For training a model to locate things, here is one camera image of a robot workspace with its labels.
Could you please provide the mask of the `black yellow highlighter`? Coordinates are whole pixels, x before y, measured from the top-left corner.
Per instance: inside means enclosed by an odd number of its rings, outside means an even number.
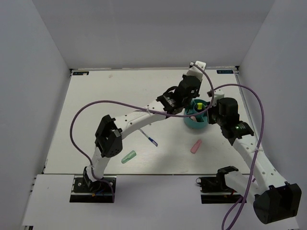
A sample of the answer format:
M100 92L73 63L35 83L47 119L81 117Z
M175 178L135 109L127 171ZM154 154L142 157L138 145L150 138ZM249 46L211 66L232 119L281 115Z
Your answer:
M197 103L196 106L197 106L195 109L196 111L201 112L204 110L203 103Z

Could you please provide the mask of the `pink correction pen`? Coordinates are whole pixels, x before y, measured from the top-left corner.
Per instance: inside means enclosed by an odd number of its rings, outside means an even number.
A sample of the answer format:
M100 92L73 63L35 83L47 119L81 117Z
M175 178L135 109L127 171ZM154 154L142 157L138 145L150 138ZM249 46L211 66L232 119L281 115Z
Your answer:
M201 140L201 139L198 139L198 140L195 142L195 144L192 146L192 148L190 149L190 152L191 152L192 154L195 154L195 153L198 151L198 149L200 148L201 144L202 144L202 140Z

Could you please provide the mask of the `mint green correction pen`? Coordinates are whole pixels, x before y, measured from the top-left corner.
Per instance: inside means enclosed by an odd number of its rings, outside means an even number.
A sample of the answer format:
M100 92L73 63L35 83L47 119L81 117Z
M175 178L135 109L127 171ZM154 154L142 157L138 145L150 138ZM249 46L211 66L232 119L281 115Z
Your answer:
M137 155L136 151L132 150L130 153L128 153L125 157L121 159L121 163L125 164L131 159L133 159Z

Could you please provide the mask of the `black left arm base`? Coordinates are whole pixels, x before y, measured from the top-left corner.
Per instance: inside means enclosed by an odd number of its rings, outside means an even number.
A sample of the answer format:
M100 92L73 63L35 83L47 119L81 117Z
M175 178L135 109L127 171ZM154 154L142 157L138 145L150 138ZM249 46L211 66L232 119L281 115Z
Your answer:
M82 177L73 180L70 203L113 203L114 198L106 183L98 181L89 188Z

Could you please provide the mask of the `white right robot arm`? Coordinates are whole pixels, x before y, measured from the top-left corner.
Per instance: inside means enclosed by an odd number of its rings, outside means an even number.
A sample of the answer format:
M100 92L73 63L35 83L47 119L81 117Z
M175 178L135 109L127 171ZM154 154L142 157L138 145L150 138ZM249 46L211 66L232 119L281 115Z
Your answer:
M256 181L243 176L235 166L218 170L217 187L222 191L234 189L253 206L263 224L269 224L298 213L302 191L298 184L289 183L257 147L257 138L250 126L239 119L238 103L222 97L208 111L210 124L218 124L222 135L240 154Z

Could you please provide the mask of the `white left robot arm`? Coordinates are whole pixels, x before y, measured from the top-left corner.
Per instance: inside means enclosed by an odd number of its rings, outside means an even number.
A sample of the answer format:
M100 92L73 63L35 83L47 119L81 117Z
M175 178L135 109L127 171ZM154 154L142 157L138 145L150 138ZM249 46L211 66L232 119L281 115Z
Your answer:
M199 95L201 81L200 73L183 75L178 86L169 88L148 104L144 111L136 110L115 118L104 116L95 133L93 166L88 166L83 171L85 186L90 191L97 191L101 187L101 179L109 159L122 151L123 139L150 123L166 119L166 115L181 113Z

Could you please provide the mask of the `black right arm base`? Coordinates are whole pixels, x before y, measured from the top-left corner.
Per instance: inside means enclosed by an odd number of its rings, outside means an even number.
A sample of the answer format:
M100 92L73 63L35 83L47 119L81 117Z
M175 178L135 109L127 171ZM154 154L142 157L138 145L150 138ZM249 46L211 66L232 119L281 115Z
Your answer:
M231 188L221 188L216 177L198 177L202 204L235 204L242 202L242 196Z

